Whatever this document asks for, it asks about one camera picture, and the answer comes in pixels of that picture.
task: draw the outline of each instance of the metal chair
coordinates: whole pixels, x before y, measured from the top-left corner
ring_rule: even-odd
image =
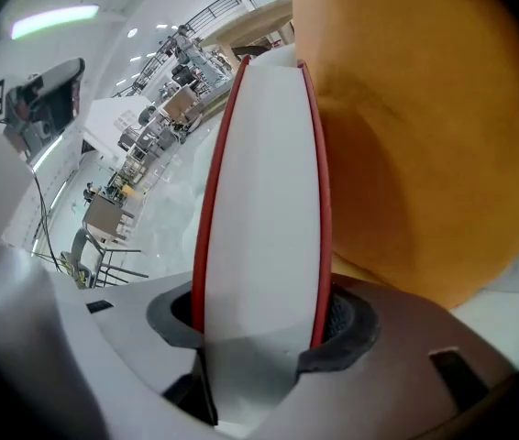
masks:
[[[111,265],[111,258],[113,257],[113,253],[140,253],[140,249],[111,249],[109,247],[102,247],[100,243],[94,238],[91,233],[85,228],[80,228],[76,235],[74,236],[74,240],[72,241],[72,249],[70,253],[62,253],[62,255],[66,258],[66,261],[72,267],[72,277],[78,281],[80,279],[81,270],[86,271],[86,267],[81,264],[81,256],[84,251],[84,247],[86,243],[90,242],[91,245],[94,246],[96,251],[98,252],[98,260],[96,261],[96,266],[94,266],[94,271],[90,272],[89,277],[87,279],[87,287],[94,288],[97,283],[102,283],[103,287],[105,285],[117,285],[112,281],[108,281],[107,278],[111,277],[118,281],[122,281],[124,283],[129,283],[128,280],[121,279],[120,277],[110,274],[111,270],[116,270],[118,272],[124,272],[126,274],[135,275],[138,277],[148,278],[149,275],[142,274],[140,272],[134,272],[133,270],[127,270],[123,268],[119,268],[117,266]],[[109,253],[109,259],[107,263],[103,263],[105,260],[106,253]],[[105,273],[105,278],[99,279],[99,275],[101,272]]]

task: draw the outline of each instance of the curved beige table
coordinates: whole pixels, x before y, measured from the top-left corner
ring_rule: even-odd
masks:
[[[293,42],[293,35],[286,35],[283,34],[285,31],[281,31],[282,27],[292,19],[293,0],[276,0],[230,21],[207,36],[201,42],[201,46],[218,44],[231,65],[237,67],[239,59],[232,48],[247,46],[275,31],[280,32],[285,44]]]

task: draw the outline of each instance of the railing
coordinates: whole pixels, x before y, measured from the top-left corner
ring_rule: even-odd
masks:
[[[214,20],[240,4],[240,0],[214,1],[211,5],[205,8],[203,11],[197,13],[186,23],[186,26],[189,28],[187,36],[191,38],[206,28]],[[175,32],[171,36],[175,37],[177,34],[178,32]],[[147,86],[148,82],[153,78],[158,69],[173,55],[170,49],[170,45],[171,42],[168,39],[161,45],[161,47],[156,52],[156,55],[149,59],[148,63],[146,63],[146,65],[143,67],[133,84],[123,91],[115,93],[113,97],[115,98],[118,96],[132,96],[134,94],[140,94]]]

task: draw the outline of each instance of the orange fabric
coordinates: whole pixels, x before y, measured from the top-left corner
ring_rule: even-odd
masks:
[[[446,307],[519,253],[519,27],[498,0],[293,0],[343,259]]]

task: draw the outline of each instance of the fluorescent light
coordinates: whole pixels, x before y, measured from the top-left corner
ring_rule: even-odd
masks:
[[[71,6],[69,8],[60,8],[58,10],[46,11],[38,13],[34,16],[20,19],[13,25],[11,29],[11,39],[18,39],[26,34],[39,31],[50,26],[61,25],[69,21],[77,21],[79,19],[89,19],[96,15],[98,5]]]
[[[60,142],[61,142],[61,137],[62,136],[59,136],[56,141],[54,141],[49,147],[48,149],[46,150],[46,152],[41,155],[41,157],[39,157],[38,161],[36,162],[35,165],[33,165],[31,167],[31,169],[33,170],[33,172],[36,172],[39,168],[39,165],[41,165],[41,163],[43,163],[43,160],[45,160],[48,155],[51,153],[52,150],[54,150],[56,148],[56,145],[58,145]]]
[[[58,193],[56,194],[56,197],[54,198],[54,200],[52,201],[52,203],[50,205],[50,210],[54,208],[56,201],[58,201],[58,199],[60,198],[60,194],[64,190],[64,186],[66,186],[66,182],[67,181],[64,181],[64,184],[60,187],[60,190],[58,191]]]

